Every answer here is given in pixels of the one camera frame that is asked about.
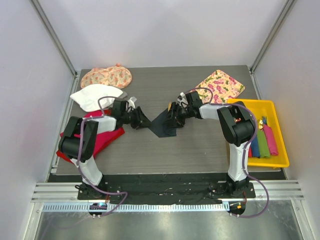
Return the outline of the dark blue paper napkin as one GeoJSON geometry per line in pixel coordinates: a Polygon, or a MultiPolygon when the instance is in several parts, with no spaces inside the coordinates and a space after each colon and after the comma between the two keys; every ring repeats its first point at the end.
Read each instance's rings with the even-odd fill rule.
{"type": "Polygon", "coordinates": [[[151,130],[158,138],[176,137],[177,130],[175,128],[168,128],[165,126],[165,118],[168,113],[166,108],[160,113],[152,122],[149,130],[151,130]]]}

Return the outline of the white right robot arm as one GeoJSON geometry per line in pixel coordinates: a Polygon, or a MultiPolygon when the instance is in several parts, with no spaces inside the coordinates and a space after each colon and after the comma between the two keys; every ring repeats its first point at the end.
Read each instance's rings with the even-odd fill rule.
{"type": "Polygon", "coordinates": [[[233,198],[249,187],[248,151],[257,133],[253,114],[242,101],[235,103],[189,103],[185,107],[177,102],[168,105],[164,125],[182,128],[186,119],[217,120],[225,140],[229,143],[229,168],[225,191],[233,198]]]}

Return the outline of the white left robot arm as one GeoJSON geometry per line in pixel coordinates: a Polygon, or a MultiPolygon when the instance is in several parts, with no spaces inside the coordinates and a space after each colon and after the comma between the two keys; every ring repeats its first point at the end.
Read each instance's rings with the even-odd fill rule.
{"type": "Polygon", "coordinates": [[[128,110],[113,107],[96,116],[70,117],[60,138],[58,150],[76,166],[82,182],[90,186],[89,194],[97,200],[102,199],[107,192],[103,174],[94,158],[97,138],[115,132],[123,125],[138,130],[149,128],[151,121],[139,106],[128,110]]]}

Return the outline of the red rolled napkin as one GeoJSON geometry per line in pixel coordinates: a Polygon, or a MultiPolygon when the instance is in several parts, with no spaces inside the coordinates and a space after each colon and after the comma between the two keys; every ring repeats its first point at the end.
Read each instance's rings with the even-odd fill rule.
{"type": "Polygon", "coordinates": [[[248,157],[249,157],[249,158],[252,158],[252,157],[253,157],[253,155],[252,155],[252,148],[251,148],[251,147],[249,147],[249,149],[248,149],[248,157]]]}

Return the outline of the blue rolled napkin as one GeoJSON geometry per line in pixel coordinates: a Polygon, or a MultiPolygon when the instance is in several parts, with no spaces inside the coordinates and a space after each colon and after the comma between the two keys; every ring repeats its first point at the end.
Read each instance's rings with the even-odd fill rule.
{"type": "Polygon", "coordinates": [[[255,136],[255,138],[252,140],[251,145],[250,145],[250,149],[251,149],[251,156],[252,157],[254,157],[254,158],[261,157],[257,136],[255,136]]]}

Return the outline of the grey cloth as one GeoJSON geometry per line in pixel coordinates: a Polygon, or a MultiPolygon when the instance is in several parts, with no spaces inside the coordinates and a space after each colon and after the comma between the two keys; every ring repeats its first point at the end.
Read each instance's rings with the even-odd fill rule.
{"type": "Polygon", "coordinates": [[[123,91],[122,94],[118,97],[118,99],[126,99],[128,97],[128,94],[123,91]]]}

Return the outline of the floral fabric pouch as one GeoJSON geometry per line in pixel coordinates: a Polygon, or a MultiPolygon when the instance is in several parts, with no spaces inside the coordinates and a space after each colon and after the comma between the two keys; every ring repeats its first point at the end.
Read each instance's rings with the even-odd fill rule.
{"type": "Polygon", "coordinates": [[[80,87],[83,89],[89,85],[100,84],[123,89],[132,82],[132,79],[131,72],[117,63],[107,68],[96,67],[91,69],[82,77],[80,87]]]}

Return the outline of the white cloth bag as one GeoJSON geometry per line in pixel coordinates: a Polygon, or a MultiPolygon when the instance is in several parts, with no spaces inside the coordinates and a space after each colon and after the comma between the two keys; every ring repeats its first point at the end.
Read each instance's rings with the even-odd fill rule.
{"type": "Polygon", "coordinates": [[[98,100],[102,97],[118,98],[122,94],[122,90],[104,84],[91,84],[83,89],[70,95],[70,98],[75,101],[80,108],[89,113],[100,110],[98,100]]]}

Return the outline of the floral pattern tray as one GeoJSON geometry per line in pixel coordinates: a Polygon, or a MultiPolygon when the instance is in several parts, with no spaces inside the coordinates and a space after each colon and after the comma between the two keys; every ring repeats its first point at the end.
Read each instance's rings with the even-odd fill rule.
{"type": "Polygon", "coordinates": [[[203,103],[222,104],[237,98],[245,86],[222,70],[216,70],[200,82],[196,91],[203,103]]]}

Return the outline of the yellow plastic bin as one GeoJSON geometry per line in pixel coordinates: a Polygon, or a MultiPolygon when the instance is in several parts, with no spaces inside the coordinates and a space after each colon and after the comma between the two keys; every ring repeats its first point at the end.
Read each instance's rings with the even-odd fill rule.
{"type": "Polygon", "coordinates": [[[274,103],[270,100],[257,99],[231,98],[227,100],[230,104],[238,101],[243,102],[244,105],[254,114],[257,120],[261,120],[263,117],[266,117],[266,124],[272,129],[275,145],[278,150],[278,155],[271,155],[271,157],[250,157],[248,165],[254,167],[287,168],[290,165],[290,161],[288,159],[274,103]]]}

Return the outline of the iridescent metal spoon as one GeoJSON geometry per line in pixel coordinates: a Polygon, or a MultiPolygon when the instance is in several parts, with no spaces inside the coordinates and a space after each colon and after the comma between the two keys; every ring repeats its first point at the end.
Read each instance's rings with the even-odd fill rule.
{"type": "Polygon", "coordinates": [[[259,129],[260,129],[260,130],[263,130],[263,128],[264,128],[264,122],[263,122],[262,119],[260,119],[260,120],[258,121],[258,126],[259,126],[259,129]]]}

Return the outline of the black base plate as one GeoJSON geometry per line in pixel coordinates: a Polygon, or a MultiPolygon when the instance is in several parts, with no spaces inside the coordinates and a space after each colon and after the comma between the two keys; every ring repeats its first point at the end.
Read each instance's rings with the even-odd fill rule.
{"type": "Polygon", "coordinates": [[[104,175],[103,193],[77,184],[78,200],[106,201],[126,205],[205,205],[223,199],[254,199],[252,183],[242,194],[226,192],[226,173],[120,174],[104,175]]]}

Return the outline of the aluminium front rail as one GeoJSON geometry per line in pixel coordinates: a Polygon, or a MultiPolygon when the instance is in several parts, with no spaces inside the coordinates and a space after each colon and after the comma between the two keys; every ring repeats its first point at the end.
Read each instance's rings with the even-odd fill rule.
{"type": "Polygon", "coordinates": [[[251,201],[299,201],[304,196],[295,180],[253,182],[238,197],[207,193],[202,186],[184,184],[182,191],[164,193],[130,193],[126,198],[115,195],[110,199],[81,197],[72,183],[39,183],[31,201],[43,203],[44,212],[89,212],[100,215],[114,210],[127,212],[201,212],[228,211],[251,201]]]}

